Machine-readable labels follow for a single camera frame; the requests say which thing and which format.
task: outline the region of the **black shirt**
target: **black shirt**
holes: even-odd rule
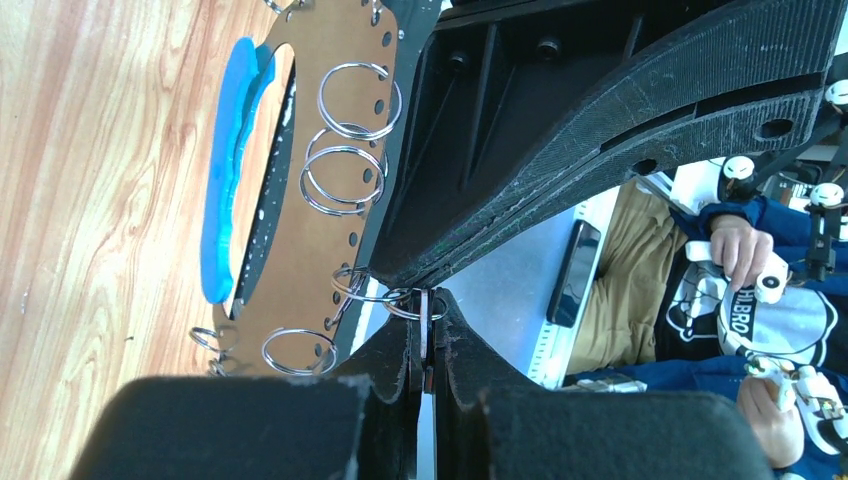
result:
[[[733,293],[719,267],[675,256],[654,327],[657,360],[762,353],[848,374],[848,297],[788,287],[774,305]]]

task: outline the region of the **person's lap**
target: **person's lap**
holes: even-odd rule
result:
[[[667,204],[621,187],[568,373],[654,361],[654,324],[686,235]]]

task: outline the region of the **wooden floor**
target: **wooden floor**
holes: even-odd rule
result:
[[[205,372],[187,330],[211,324],[198,245],[219,82],[275,18],[259,0],[4,3],[0,478],[66,477],[122,385]]]

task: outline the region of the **black phone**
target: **black phone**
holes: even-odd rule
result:
[[[595,278],[592,265],[601,245],[601,232],[584,220],[578,220],[571,231],[556,287],[548,305],[549,322],[573,327],[589,282]]]

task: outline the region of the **blue handle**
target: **blue handle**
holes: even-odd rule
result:
[[[260,62],[266,66],[261,75]],[[250,38],[236,42],[218,98],[200,240],[200,278],[203,294],[210,303],[223,303],[233,289],[230,272],[233,202],[256,109],[273,79],[274,58],[267,48],[256,49]]]

